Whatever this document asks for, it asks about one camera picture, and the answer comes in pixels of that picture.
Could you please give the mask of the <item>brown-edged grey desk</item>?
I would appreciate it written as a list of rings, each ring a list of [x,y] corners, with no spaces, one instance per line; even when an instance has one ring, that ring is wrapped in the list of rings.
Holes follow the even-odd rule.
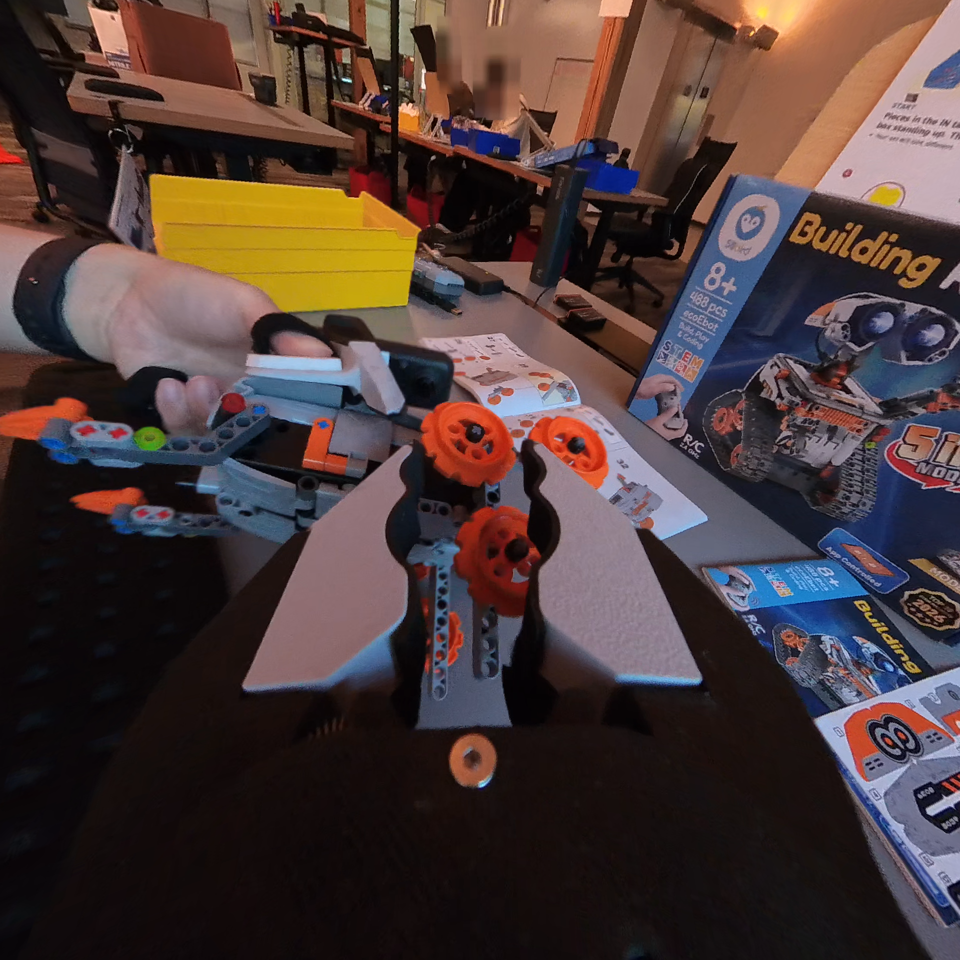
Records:
[[[538,286],[530,279],[533,266],[531,262],[481,261],[478,266],[500,277],[512,294],[555,323],[567,315],[556,302],[557,296],[583,298],[606,318],[606,322],[601,328],[583,333],[574,332],[573,336],[635,378],[645,369],[647,355],[657,338],[657,331],[645,322],[565,278],[558,281],[558,287]]]

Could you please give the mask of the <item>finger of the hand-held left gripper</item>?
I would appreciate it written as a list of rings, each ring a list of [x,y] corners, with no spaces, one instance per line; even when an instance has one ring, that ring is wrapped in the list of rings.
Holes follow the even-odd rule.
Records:
[[[390,355],[375,341],[346,344],[346,368],[355,371],[366,405],[384,416],[395,416],[403,412],[405,398],[390,370],[389,359]]]

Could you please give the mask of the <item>white instruction sign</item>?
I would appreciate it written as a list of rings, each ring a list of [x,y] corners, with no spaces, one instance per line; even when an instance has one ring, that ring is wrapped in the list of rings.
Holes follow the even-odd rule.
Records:
[[[950,2],[817,185],[959,222],[959,3]]]

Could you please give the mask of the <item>white open instruction booklet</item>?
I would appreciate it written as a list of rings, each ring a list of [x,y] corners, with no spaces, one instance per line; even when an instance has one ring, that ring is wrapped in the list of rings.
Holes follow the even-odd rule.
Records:
[[[582,403],[569,376],[529,356],[505,334],[421,344],[451,358],[457,384],[502,421],[515,450],[530,438],[543,443],[634,527],[666,540],[707,521],[603,414]]]

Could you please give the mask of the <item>dark upright panel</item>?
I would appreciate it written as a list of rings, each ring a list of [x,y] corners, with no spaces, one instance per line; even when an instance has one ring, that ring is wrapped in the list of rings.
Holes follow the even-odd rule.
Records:
[[[554,171],[530,273],[530,282],[540,288],[555,287],[561,278],[587,176],[585,169],[570,163],[560,164]]]

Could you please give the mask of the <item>white hanging sheet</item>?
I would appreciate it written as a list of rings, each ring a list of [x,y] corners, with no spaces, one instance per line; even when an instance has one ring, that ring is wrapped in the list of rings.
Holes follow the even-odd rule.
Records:
[[[157,253],[149,186],[129,147],[119,151],[118,176],[107,223],[120,243],[143,253]]]

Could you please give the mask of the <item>long wooden table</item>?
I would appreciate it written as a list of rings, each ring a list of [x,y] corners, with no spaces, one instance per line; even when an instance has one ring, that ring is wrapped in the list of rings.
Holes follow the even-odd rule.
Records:
[[[376,134],[389,135],[392,131],[389,119],[372,113],[366,108],[351,102],[332,101],[329,103],[335,110],[337,120],[345,121],[356,126],[363,126]],[[425,158],[444,157],[455,158],[458,162],[471,164],[482,170],[491,172],[496,181],[507,184],[526,184],[534,186],[537,198],[545,199],[551,185],[551,174],[524,168],[520,162],[505,160],[496,156],[486,156],[476,153],[462,146],[451,146],[449,142],[438,138],[430,138],[418,132],[401,129],[398,134],[399,150],[407,155],[422,155]],[[611,193],[585,188],[582,199],[594,206],[596,210],[623,212],[646,209],[662,209],[667,205],[667,198],[658,194],[634,189],[629,194]]]

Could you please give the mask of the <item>blue instruction booklet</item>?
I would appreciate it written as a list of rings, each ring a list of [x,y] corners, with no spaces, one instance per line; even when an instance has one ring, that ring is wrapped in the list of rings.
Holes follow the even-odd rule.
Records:
[[[864,585],[825,558],[703,566],[702,576],[819,717],[941,672],[889,624]]]

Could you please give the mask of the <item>black wristband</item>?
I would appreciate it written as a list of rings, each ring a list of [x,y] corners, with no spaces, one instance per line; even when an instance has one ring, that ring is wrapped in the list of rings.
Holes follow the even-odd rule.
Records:
[[[70,332],[63,312],[66,276],[76,260],[102,240],[58,237],[37,247],[21,267],[13,289],[13,315],[27,340],[42,352],[94,362]]]

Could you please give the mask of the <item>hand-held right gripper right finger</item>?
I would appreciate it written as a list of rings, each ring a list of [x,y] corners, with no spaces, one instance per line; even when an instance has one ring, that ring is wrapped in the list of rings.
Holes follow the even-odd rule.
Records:
[[[543,443],[520,459],[539,559],[503,678],[510,723],[546,722],[570,692],[602,710],[623,688],[699,687],[646,539]]]

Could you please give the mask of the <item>robot sticker sheet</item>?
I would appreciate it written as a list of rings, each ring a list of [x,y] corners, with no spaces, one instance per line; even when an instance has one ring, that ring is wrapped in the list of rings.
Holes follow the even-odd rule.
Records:
[[[930,912],[958,924],[959,668],[813,722]]]

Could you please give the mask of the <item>person's left hand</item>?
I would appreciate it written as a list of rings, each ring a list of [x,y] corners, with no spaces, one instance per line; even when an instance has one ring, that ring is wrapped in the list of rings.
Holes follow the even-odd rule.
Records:
[[[279,308],[231,277],[99,245],[68,270],[62,310],[78,346],[122,378],[146,367],[189,375],[185,383],[161,379],[154,394],[165,429],[186,435],[201,430],[244,375],[252,327]]]

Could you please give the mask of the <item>blue toy kit box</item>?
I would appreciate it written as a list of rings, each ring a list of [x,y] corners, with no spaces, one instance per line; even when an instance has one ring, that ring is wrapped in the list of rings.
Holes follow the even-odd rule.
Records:
[[[953,645],[958,268],[957,223],[732,176],[628,405]]]

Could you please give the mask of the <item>grey orange building-block robot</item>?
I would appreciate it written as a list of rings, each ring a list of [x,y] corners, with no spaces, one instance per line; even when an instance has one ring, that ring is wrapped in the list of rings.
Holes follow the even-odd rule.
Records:
[[[75,494],[79,509],[108,519],[121,535],[221,537],[246,532],[284,544],[319,522],[401,447],[426,455],[416,545],[407,554],[427,629],[424,671],[431,699],[450,692],[465,617],[450,599],[458,578],[471,598],[474,672],[498,677],[498,621],[525,614],[541,551],[527,512],[502,502],[500,486],[518,460],[515,438],[494,412],[447,401],[424,417],[383,414],[347,387],[308,384],[308,401],[257,391],[254,379],[223,394],[194,435],[94,418],[71,397],[2,415],[2,436],[32,441],[62,465],[101,469],[195,467],[211,511],[151,503],[137,486]]]

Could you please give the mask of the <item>yellow plastic bin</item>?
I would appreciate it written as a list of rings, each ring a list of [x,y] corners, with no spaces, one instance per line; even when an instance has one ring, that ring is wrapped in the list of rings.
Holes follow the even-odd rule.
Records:
[[[405,306],[419,228],[370,194],[153,174],[158,253],[250,284],[282,310]]]

